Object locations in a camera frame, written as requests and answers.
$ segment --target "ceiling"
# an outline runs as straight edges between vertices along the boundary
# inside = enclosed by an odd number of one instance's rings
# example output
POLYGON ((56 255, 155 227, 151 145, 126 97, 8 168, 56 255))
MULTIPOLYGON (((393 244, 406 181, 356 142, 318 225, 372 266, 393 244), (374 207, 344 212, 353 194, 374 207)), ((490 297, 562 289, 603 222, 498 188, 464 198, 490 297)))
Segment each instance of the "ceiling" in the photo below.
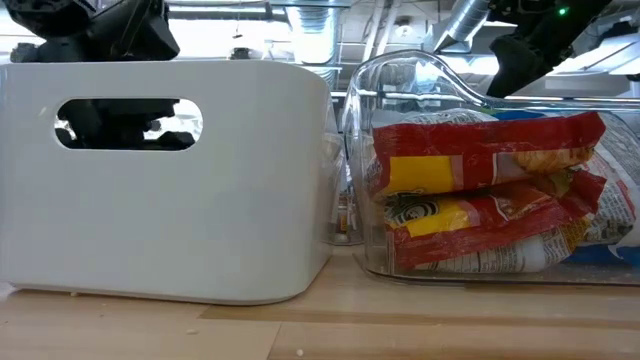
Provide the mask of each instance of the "ceiling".
MULTIPOLYGON (((282 4, 306 1, 307 3, 324 2, 323 0, 272 0, 275 10, 282 4)), ((334 0, 334 3, 350 4, 342 10, 337 29, 338 44, 334 64, 330 66, 339 71, 338 81, 334 90, 344 90, 348 86, 353 70, 363 60, 367 35, 371 33, 371 22, 375 11, 375 0, 334 0)), ((105 6, 113 0, 102 0, 96 3, 105 6)), ((244 5, 255 1, 233 1, 224 3, 209 0, 173 0, 172 3, 183 5, 199 5, 216 7, 244 5)), ((396 19, 402 18, 408 22, 409 31, 396 31, 394 26, 389 34, 385 52, 420 49, 424 37, 431 25, 440 21, 446 21, 451 15, 453 0, 406 0, 398 8, 396 19)), ((380 33, 385 25, 386 15, 389 12, 390 0, 383 11, 382 21, 378 31, 380 33)), ((605 10, 607 14, 616 14, 627 9, 640 7, 638 0, 614 0, 605 10)), ((292 48, 292 35, 289 25, 284 22, 263 21, 237 21, 212 18, 202 11, 202 16, 189 19, 172 19, 170 27, 182 51, 183 58, 224 58, 234 47, 248 47, 252 49, 252 57, 258 59, 273 59, 277 61, 295 62, 292 48)), ((485 26, 474 39, 472 49, 475 56, 491 55, 488 44, 497 34, 511 31, 509 28, 485 26)), ((6 11, 0 11, 0 53, 8 53, 17 42, 41 43, 42 40, 33 36, 27 30, 14 24, 6 11)), ((629 84, 624 76, 611 76, 606 72, 596 75, 581 76, 548 76, 523 89, 520 95, 546 95, 546 96, 603 96, 617 95, 628 90, 629 84)), ((491 81, 491 75, 461 74, 463 80, 468 82, 478 91, 484 91, 491 81)))

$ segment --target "snack bag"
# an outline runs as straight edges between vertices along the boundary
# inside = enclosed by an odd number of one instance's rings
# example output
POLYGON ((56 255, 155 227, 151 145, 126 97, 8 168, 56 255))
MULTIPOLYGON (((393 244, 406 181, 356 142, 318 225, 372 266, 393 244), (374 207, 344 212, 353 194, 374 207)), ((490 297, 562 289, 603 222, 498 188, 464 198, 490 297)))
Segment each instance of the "snack bag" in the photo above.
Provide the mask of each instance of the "snack bag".
POLYGON ((434 113, 407 114, 399 123, 408 124, 475 124, 498 121, 493 116, 470 109, 448 109, 434 113))
POLYGON ((376 200, 441 194, 551 174, 586 162, 605 131, 597 113, 375 128, 365 185, 376 200))
POLYGON ((386 203, 387 239, 396 265, 405 269, 508 246, 590 219, 605 182, 565 170, 471 192, 399 195, 386 203))
POLYGON ((634 201, 637 187, 624 178, 596 150, 595 155, 580 168, 607 179, 596 214, 582 245, 616 244, 627 235, 636 221, 634 201))
POLYGON ((585 216, 511 245, 426 263, 415 269, 484 274, 542 271, 568 258, 575 251, 589 227, 589 218, 585 216))

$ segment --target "ceiling duct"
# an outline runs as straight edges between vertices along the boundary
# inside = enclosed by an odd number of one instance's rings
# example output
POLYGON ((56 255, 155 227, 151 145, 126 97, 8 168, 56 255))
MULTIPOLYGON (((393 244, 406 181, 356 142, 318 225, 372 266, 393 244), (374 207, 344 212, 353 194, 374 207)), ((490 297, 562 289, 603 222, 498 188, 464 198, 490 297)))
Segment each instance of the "ceiling duct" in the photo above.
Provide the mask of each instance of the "ceiling duct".
POLYGON ((255 20, 287 22, 287 15, 281 7, 269 3, 252 5, 171 5, 170 19, 181 20, 255 20))
POLYGON ((311 71, 320 75, 331 89, 336 70, 328 66, 334 61, 340 10, 328 7, 288 7, 293 30, 293 52, 297 62, 316 66, 311 71))
POLYGON ((433 25, 432 35, 425 41, 430 52, 470 53, 474 35, 489 14, 489 0, 458 0, 447 21, 433 25))

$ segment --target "metal pipe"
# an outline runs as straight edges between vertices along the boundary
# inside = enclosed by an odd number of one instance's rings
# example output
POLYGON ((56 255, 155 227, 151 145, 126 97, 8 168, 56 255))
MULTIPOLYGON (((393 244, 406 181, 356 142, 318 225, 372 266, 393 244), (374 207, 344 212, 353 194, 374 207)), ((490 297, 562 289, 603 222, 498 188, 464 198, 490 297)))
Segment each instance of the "metal pipe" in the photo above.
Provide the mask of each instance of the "metal pipe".
POLYGON ((400 8, 400 5, 402 5, 402 0, 393 0, 391 9, 389 9, 389 14, 387 15, 387 23, 384 26, 382 38, 380 39, 378 48, 376 49, 376 56, 384 54, 384 50, 389 42, 389 35, 391 35, 391 29, 393 29, 393 25, 396 23, 396 17, 398 16, 398 9, 400 8))
POLYGON ((247 4, 266 4, 269 3, 271 6, 282 6, 282 7, 325 7, 325 8, 333 8, 333 9, 348 9, 351 7, 351 0, 250 0, 250 1, 228 1, 228 2, 219 2, 219 1, 203 1, 201 0, 168 0, 165 3, 169 5, 181 5, 181 6, 203 6, 208 4, 208 6, 224 6, 224 5, 247 5, 247 4))
POLYGON ((283 8, 265 6, 172 6, 170 19, 256 20, 287 22, 283 8))
POLYGON ((455 43, 470 43, 473 36, 487 20, 488 15, 489 0, 456 1, 451 10, 451 17, 449 18, 445 31, 435 42, 435 51, 455 43))
MULTIPOLYGON (((326 7, 286 8, 293 30, 296 62, 303 65, 326 65, 335 60, 340 10, 326 7)), ((336 71, 330 68, 310 69, 322 77, 330 88, 336 83, 336 71)))
POLYGON ((371 30, 369 31, 369 37, 367 38, 367 45, 364 48, 364 54, 362 55, 362 62, 369 60, 371 52, 373 51, 373 44, 378 36, 378 27, 380 26, 380 19, 382 19, 382 10, 384 9, 385 0, 376 0, 375 8, 373 9, 373 17, 371 21, 371 30))

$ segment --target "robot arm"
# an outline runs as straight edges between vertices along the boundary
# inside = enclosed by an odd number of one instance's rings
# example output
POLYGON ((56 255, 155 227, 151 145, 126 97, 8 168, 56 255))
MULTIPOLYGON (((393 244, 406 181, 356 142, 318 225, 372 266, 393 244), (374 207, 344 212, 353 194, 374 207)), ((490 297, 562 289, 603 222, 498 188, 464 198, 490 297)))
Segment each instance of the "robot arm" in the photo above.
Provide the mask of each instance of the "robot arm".
POLYGON ((491 44, 500 63, 487 94, 505 97, 546 75, 611 0, 491 0, 489 21, 517 25, 491 44))
MULTIPOLYGON (((171 60, 180 52, 163 0, 122 0, 96 12, 85 0, 3 0, 11 18, 46 42, 25 48, 20 62, 171 60)), ((192 137, 172 136, 148 144, 151 122, 175 116, 173 99, 72 100, 58 112, 68 120, 79 148, 184 149, 192 137)))

